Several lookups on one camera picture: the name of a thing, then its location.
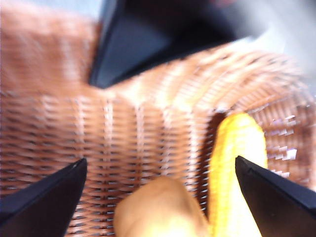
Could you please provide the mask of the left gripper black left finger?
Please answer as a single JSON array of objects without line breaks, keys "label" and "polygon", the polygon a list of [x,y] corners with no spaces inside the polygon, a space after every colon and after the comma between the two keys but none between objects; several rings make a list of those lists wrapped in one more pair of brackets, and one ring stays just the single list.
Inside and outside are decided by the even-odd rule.
[{"label": "left gripper black left finger", "polygon": [[87,176],[82,158],[0,200],[2,237],[63,237]]}]

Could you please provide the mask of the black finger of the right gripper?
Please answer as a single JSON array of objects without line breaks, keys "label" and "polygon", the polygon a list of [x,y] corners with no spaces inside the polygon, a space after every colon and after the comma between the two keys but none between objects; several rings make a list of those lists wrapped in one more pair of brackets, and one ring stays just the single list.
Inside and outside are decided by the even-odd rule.
[{"label": "black finger of the right gripper", "polygon": [[89,84],[108,88],[154,66],[231,42],[220,0],[107,0]]}]

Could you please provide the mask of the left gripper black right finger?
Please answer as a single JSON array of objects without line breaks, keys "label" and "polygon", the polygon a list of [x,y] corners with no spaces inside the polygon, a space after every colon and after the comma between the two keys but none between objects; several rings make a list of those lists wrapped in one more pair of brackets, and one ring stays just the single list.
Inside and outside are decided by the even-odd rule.
[{"label": "left gripper black right finger", "polygon": [[264,237],[314,237],[316,193],[241,156],[235,171],[243,197]]}]

